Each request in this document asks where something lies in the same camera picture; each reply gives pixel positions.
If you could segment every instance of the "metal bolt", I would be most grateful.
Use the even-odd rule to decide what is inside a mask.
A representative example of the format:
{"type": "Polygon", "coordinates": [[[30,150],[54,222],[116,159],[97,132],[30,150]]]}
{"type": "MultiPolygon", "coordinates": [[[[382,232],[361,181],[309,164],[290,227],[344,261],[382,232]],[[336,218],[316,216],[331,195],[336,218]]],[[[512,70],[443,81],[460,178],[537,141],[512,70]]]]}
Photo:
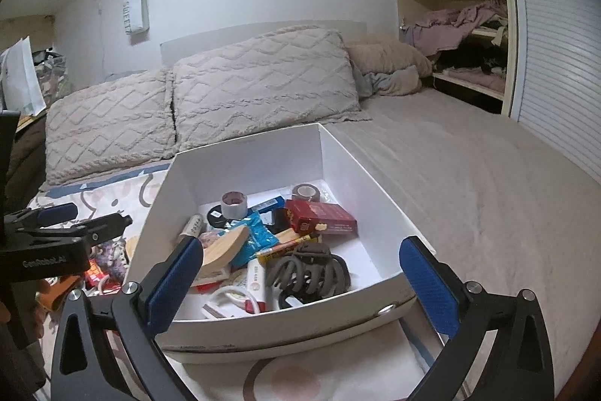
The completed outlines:
{"type": "Polygon", "coordinates": [[[534,294],[530,289],[524,289],[522,291],[522,297],[526,301],[534,301],[536,299],[536,294],[534,294]]]}
{"type": "Polygon", "coordinates": [[[470,281],[466,283],[465,287],[467,287],[468,291],[470,291],[472,294],[480,294],[482,292],[482,285],[476,281],[470,281]]]}
{"type": "Polygon", "coordinates": [[[77,301],[81,298],[81,289],[73,289],[67,297],[69,301],[77,301]]]}
{"type": "Polygon", "coordinates": [[[125,294],[133,294],[134,292],[137,291],[137,283],[134,283],[134,282],[127,283],[123,287],[121,287],[121,290],[125,294]]]}

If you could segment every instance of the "pink circle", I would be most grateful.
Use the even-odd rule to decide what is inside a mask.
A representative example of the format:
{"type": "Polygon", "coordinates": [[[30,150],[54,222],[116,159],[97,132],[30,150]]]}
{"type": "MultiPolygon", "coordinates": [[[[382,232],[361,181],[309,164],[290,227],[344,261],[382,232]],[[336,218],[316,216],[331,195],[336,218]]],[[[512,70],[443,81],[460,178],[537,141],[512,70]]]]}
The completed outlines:
{"type": "Polygon", "coordinates": [[[285,366],[271,378],[274,394],[282,401],[310,401],[320,391],[317,376],[301,366],[285,366]]]}

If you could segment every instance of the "wooden brush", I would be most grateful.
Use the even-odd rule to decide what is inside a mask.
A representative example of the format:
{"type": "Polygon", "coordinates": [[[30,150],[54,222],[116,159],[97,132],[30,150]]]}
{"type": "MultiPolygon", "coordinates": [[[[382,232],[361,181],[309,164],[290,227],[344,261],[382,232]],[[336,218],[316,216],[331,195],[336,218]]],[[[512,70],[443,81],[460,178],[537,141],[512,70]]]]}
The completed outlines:
{"type": "Polygon", "coordinates": [[[248,238],[248,227],[242,225],[225,233],[214,244],[204,249],[200,272],[206,274],[223,269],[236,256],[248,238]]]}

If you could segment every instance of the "red cigarette box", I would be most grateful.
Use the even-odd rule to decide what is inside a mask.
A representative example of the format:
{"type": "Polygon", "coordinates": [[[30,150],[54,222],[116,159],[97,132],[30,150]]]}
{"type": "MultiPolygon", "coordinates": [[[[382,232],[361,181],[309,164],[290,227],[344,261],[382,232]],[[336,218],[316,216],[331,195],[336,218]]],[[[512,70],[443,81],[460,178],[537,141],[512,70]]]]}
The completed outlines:
{"type": "Polygon", "coordinates": [[[357,220],[338,204],[287,200],[285,208],[290,226],[299,235],[345,235],[357,231],[357,220]]]}

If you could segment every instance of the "blue plastic packet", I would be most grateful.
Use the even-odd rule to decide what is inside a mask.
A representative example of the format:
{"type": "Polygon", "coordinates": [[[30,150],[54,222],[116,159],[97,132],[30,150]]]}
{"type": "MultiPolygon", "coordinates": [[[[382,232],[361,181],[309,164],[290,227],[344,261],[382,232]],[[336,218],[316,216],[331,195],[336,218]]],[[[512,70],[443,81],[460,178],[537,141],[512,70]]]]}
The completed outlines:
{"type": "Polygon", "coordinates": [[[254,256],[255,253],[264,248],[273,247],[279,243],[279,240],[267,229],[261,221],[259,213],[252,213],[246,218],[241,219],[238,223],[233,224],[229,229],[246,225],[249,229],[248,238],[240,248],[240,251],[230,262],[234,268],[246,265],[254,256]]]}

